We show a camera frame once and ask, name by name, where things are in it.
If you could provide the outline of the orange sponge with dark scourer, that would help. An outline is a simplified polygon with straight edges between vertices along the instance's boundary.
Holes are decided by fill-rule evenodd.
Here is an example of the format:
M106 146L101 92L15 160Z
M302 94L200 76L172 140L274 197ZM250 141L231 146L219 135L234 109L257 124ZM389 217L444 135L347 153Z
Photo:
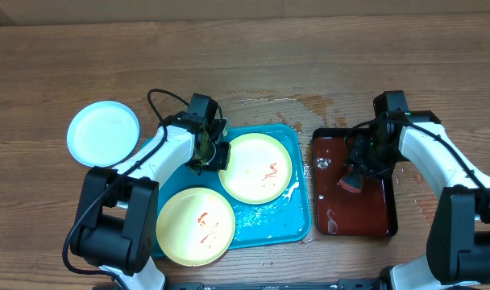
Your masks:
M361 168L355 165L344 164L343 170L344 172L338 181L338 185L349 192L360 193L363 181Z

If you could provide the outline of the yellow plate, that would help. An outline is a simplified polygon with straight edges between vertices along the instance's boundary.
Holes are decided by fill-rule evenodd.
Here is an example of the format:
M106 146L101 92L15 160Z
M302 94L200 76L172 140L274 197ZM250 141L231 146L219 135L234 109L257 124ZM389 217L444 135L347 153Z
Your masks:
M291 157L280 141L261 133L230 141L230 158L218 174L222 187L236 200L259 205L273 201L288 187Z
M208 188L188 188L171 197L156 223L160 249L187 267L219 259L234 236L234 210L225 197Z

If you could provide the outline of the light blue plate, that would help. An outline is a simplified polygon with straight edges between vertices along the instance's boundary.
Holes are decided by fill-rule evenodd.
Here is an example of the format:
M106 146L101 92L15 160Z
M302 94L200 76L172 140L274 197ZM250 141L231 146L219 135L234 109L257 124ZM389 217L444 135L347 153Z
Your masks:
M128 106L117 101L98 101L75 115L66 142L78 163L108 167L130 155L139 136L139 120Z

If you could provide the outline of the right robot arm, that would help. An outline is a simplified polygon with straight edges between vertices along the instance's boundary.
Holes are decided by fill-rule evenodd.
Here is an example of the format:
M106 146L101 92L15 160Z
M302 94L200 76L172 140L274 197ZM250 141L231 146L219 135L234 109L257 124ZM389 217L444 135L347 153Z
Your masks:
M339 185L354 193L368 177L388 177L409 161L438 198L426 252L386 267L377 289L472 289L490 284L490 176L451 142L429 110L409 109L401 90L373 100L375 117L353 126L346 137L347 173Z

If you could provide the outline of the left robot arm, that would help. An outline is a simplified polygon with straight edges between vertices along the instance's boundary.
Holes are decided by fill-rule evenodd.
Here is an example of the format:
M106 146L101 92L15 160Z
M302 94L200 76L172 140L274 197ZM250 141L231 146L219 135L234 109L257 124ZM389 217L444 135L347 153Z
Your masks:
M91 168L62 249L72 273L109 276L119 289L162 289L152 259L160 186L181 166L196 173L226 169L228 121L211 97L195 93L187 109L160 118L153 139L115 168Z

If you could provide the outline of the dark red rectangular tray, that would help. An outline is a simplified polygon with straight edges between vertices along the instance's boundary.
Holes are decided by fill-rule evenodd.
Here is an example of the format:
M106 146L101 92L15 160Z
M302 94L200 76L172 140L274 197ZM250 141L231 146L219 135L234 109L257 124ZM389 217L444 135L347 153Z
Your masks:
M347 128L318 128L312 136L316 227L324 235L385 238L398 231L392 178L363 178L359 192L343 188Z

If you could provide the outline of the blue plastic tray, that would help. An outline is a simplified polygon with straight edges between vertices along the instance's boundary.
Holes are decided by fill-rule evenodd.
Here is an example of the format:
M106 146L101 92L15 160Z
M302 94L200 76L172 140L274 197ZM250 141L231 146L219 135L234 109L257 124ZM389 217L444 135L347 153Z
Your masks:
M231 141L248 133L269 135L280 141L289 153L293 173L289 186L279 197L262 205L245 204L226 192L216 172L203 172L198 176L181 166L160 189L158 208L184 189L205 187L225 197L235 213L236 229L229 246L231 250L298 242L309 233L312 218L297 132L284 124L245 126L229 129L224 139Z

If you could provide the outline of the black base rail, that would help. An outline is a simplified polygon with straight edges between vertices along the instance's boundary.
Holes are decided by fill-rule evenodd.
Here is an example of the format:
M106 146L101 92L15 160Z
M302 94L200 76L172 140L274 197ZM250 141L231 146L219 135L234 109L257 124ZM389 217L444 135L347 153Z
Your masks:
M166 283L165 290L387 290L388 286L379 279L340 279L336 282L299 282L271 284L203 284L185 282Z

